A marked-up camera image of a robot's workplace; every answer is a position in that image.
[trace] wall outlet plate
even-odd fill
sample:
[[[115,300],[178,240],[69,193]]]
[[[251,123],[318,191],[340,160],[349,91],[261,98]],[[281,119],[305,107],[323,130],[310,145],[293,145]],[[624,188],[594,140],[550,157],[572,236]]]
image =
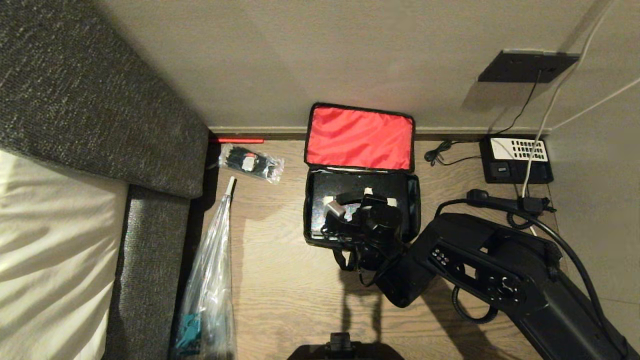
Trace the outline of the wall outlet plate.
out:
[[[478,82],[550,83],[580,59],[579,54],[502,50],[480,74]]]

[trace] black cable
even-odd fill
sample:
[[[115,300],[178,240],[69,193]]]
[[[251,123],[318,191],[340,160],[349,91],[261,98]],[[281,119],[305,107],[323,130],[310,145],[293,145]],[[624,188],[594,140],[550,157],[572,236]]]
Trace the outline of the black cable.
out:
[[[540,80],[540,74],[542,74],[542,70],[538,70],[538,76],[536,76],[536,81],[533,83],[533,87],[531,88],[531,91],[529,92],[529,96],[527,97],[527,100],[525,101],[524,105],[522,106],[522,109],[520,109],[520,113],[513,119],[513,121],[511,122],[511,125],[509,125],[509,127],[498,131],[497,133],[494,134],[487,134],[485,137],[489,136],[489,135],[498,135],[498,134],[502,134],[503,132],[510,130],[515,124],[516,121],[518,120],[518,118],[522,115],[522,113],[524,112],[524,110],[527,108],[527,105],[529,104],[529,101],[531,100],[531,97],[533,96],[533,92],[536,89],[536,86],[538,85],[538,81]],[[435,166],[436,162],[444,165],[444,166],[449,166],[449,165],[453,165],[455,163],[459,163],[461,161],[465,161],[465,160],[469,160],[469,159],[480,159],[481,156],[469,156],[467,158],[462,158],[460,160],[456,160],[453,161],[452,163],[445,163],[443,160],[444,158],[441,155],[441,152],[447,151],[449,149],[451,149],[451,147],[453,145],[456,145],[457,143],[473,143],[473,142],[479,142],[480,140],[471,140],[471,141],[456,141],[456,142],[452,142],[451,140],[445,140],[443,141],[440,145],[438,145],[437,148],[427,151],[424,154],[424,159],[428,162],[431,163],[431,166]]]
[[[520,198],[520,192],[518,191],[518,186],[516,184],[513,184],[513,189],[516,191],[516,200]],[[529,185],[527,184],[527,197],[529,196]],[[513,213],[507,213],[507,222],[509,223],[509,225],[517,230],[524,230],[524,229],[528,229],[529,227],[531,227],[533,225],[533,223],[525,221],[522,224],[518,224],[515,222],[515,220],[513,219]]]
[[[434,216],[434,218],[437,217],[442,212],[442,209],[444,209],[446,206],[453,205],[453,204],[468,204],[468,205],[477,206],[480,208],[489,208],[489,209],[495,209],[495,210],[514,213],[515,215],[527,221],[532,222],[535,226],[539,227],[542,231],[547,233],[566,252],[567,256],[569,257],[569,259],[571,259],[572,263],[575,265],[576,269],[578,270],[578,273],[580,274],[580,278],[582,278],[582,282],[584,282],[584,285],[587,288],[587,293],[589,294],[589,298],[591,299],[591,305],[593,306],[593,311],[596,313],[596,317],[600,322],[600,326],[602,327],[602,330],[604,331],[605,336],[618,349],[618,352],[620,352],[623,358],[627,357],[629,353],[627,339],[624,336],[622,336],[622,342],[624,344],[624,348],[622,348],[618,342],[613,340],[613,336],[611,336],[611,331],[609,329],[609,326],[607,325],[607,319],[604,316],[604,312],[602,311],[602,305],[600,304],[600,300],[598,299],[598,294],[596,293],[595,287],[591,282],[591,278],[589,277],[589,273],[587,272],[587,269],[584,267],[584,264],[582,264],[582,261],[580,260],[578,255],[573,251],[573,249],[569,246],[569,244],[564,239],[562,239],[562,237],[557,232],[551,229],[547,224],[541,222],[535,217],[532,217],[526,212],[513,210],[507,206],[494,204],[492,202],[480,201],[480,200],[457,199],[457,200],[445,201],[440,205],[438,205],[438,209],[436,209],[436,215]]]
[[[364,243],[361,241],[346,241],[345,240],[345,233],[340,233],[340,232],[331,232],[329,231],[326,226],[323,226],[320,229],[320,232],[322,233],[322,235],[326,238],[327,236],[335,236],[336,238],[338,238],[338,240],[343,243],[343,244],[350,244],[351,246],[353,246],[353,250],[350,251],[349,254],[349,261],[347,263],[346,259],[344,258],[344,256],[342,255],[342,251],[341,250],[334,250],[333,251],[333,257],[335,258],[335,261],[338,263],[338,265],[340,266],[341,270],[344,271],[354,271],[356,270],[358,272],[358,277],[360,278],[360,284],[362,284],[362,286],[364,286],[365,288],[370,287],[371,285],[373,285],[376,281],[378,281],[378,279],[380,277],[382,277],[382,275],[385,275],[385,273],[391,269],[399,260],[400,260],[400,256],[396,256],[395,258],[389,258],[384,251],[382,251],[382,249],[380,249],[378,246],[376,246],[375,244],[372,243],[368,243],[369,246],[373,247],[374,249],[376,249],[382,256],[385,257],[385,262],[384,264],[381,266],[380,269],[378,269],[375,274],[373,275],[373,278],[369,281],[369,282],[365,282],[364,278],[362,276],[362,269],[360,268],[360,259],[362,258],[360,256],[360,247],[364,246]]]
[[[453,161],[452,163],[445,163],[444,161],[442,161],[444,158],[440,154],[441,152],[451,149],[451,147],[453,145],[456,145],[457,143],[474,143],[474,142],[478,142],[478,140],[471,140],[471,141],[463,140],[463,141],[456,141],[456,142],[452,142],[451,140],[445,140],[442,143],[440,143],[440,145],[438,145],[437,148],[427,151],[424,154],[424,159],[428,163],[431,163],[431,166],[435,166],[436,162],[444,166],[449,166],[449,165],[453,165],[455,163],[459,163],[461,161],[465,161],[469,159],[479,159],[481,158],[480,156],[469,156],[467,158],[462,158],[462,159]]]
[[[453,304],[453,308],[456,310],[458,315],[465,319],[466,321],[483,324],[493,321],[496,316],[498,316],[498,309],[489,305],[489,311],[487,311],[486,315],[481,318],[473,318],[471,315],[467,314],[467,312],[460,306],[460,302],[458,301],[458,293],[460,292],[460,288],[458,286],[453,287],[453,291],[451,292],[451,303]]]
[[[522,224],[518,224],[517,222],[515,222],[515,220],[513,220],[513,213],[507,213],[507,222],[513,229],[517,230],[528,229],[533,225],[533,223],[530,221],[525,221]]]
[[[516,121],[518,120],[518,118],[522,115],[524,110],[527,108],[527,105],[529,104],[529,101],[531,100],[531,96],[533,96],[533,92],[536,89],[536,86],[538,85],[538,81],[540,80],[540,74],[542,74],[542,70],[541,69],[538,70],[538,76],[536,76],[536,81],[533,83],[533,87],[531,88],[531,91],[529,92],[529,96],[527,97],[527,101],[524,102],[524,105],[522,106],[522,109],[520,109],[520,113],[518,115],[516,115],[515,118],[513,118],[513,121],[511,122],[511,125],[509,125],[509,127],[507,127],[506,129],[500,130],[497,133],[494,133],[492,135],[502,134],[503,132],[510,130],[516,124]]]

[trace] white cable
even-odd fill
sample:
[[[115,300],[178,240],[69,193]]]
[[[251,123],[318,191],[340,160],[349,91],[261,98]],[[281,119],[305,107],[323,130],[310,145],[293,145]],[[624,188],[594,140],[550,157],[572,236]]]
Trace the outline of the white cable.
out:
[[[565,121],[561,122],[560,124],[554,126],[554,130],[559,128],[559,127],[561,127],[562,125],[566,125],[566,123],[568,123],[569,121],[579,117],[580,115],[584,114],[585,112],[591,111],[593,108],[596,108],[597,106],[600,106],[600,104],[602,104],[603,102],[606,102],[606,101],[612,99],[613,97],[618,96],[620,93],[624,92],[626,89],[628,89],[631,86],[634,86],[635,84],[638,84],[638,83],[640,83],[640,78],[637,78],[637,79],[633,80],[629,84],[627,84],[627,85],[623,86],[622,88],[620,88],[620,90],[614,92],[613,94],[605,97],[604,99],[596,102],[595,104],[591,105],[590,107],[580,111],[579,113],[575,114],[574,116],[572,116],[572,117],[566,119]]]
[[[582,63],[584,62],[584,59],[587,56],[587,51],[589,51],[589,46],[591,45],[591,41],[593,40],[593,36],[598,31],[598,28],[602,24],[602,21],[604,20],[607,13],[609,13],[609,10],[612,7],[611,5],[613,5],[616,1],[617,0],[609,1],[609,4],[607,4],[607,6],[602,10],[602,12],[598,17],[598,20],[596,21],[596,24],[593,26],[593,28],[591,28],[591,32],[589,32],[589,36],[587,37],[587,40],[584,42],[584,45],[582,46],[582,51],[580,52],[580,59],[578,60],[578,63],[575,64],[575,66],[572,67],[571,70],[569,70],[567,75],[562,79],[562,81],[560,81],[560,84],[558,84],[558,86],[556,87],[556,90],[553,96],[551,97],[551,101],[549,102],[549,106],[545,111],[545,116],[542,118],[542,122],[540,122],[540,128],[538,129],[538,134],[536,135],[536,139],[533,141],[533,149],[535,149],[536,146],[538,146],[538,140],[540,139],[540,134],[542,134],[542,129],[545,128],[545,124],[547,123],[547,118],[549,118],[551,109],[553,109],[554,104],[556,103],[558,94],[560,94],[560,89],[562,88],[564,83],[571,77],[571,75],[573,75],[573,73],[576,70],[578,70],[582,65]],[[534,152],[531,151],[529,155],[529,161],[527,161],[527,175],[524,177],[524,183],[522,185],[522,197],[525,197],[525,189],[527,188],[527,183],[529,182],[529,175],[531,173],[531,163],[533,162],[533,153]]]

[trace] open case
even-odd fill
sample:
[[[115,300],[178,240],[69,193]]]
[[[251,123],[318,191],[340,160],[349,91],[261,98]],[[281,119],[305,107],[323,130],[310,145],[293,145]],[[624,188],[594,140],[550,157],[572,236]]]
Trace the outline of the open case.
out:
[[[393,199],[403,214],[402,240],[416,237],[420,184],[413,175],[414,134],[415,122],[409,115],[322,102],[313,105],[305,144],[307,243],[337,248],[321,231],[327,199],[365,191]],[[357,205],[346,208],[349,219]]]

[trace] plastic bag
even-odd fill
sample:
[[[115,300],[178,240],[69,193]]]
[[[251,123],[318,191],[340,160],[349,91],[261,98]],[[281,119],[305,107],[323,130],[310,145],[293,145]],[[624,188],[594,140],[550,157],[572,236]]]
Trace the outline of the plastic bag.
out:
[[[265,179],[271,184],[280,182],[284,159],[251,151],[245,147],[226,143],[218,159],[220,167],[228,167],[245,174]]]
[[[231,177],[195,256],[180,308],[180,327],[174,346],[178,358],[236,358],[229,254],[229,212],[234,182],[235,178]]]

